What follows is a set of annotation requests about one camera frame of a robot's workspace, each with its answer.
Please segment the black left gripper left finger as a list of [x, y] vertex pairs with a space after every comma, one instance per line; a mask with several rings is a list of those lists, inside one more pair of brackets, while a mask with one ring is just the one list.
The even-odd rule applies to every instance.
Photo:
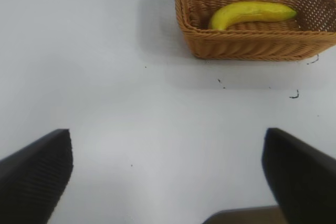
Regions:
[[1, 160], [1, 223], [47, 223], [74, 167], [68, 129], [57, 129]]

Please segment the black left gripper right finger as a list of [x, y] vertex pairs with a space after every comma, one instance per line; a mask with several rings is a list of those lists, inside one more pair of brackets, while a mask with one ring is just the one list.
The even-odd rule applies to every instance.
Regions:
[[278, 128], [264, 138], [262, 168], [287, 223], [335, 223], [335, 159]]

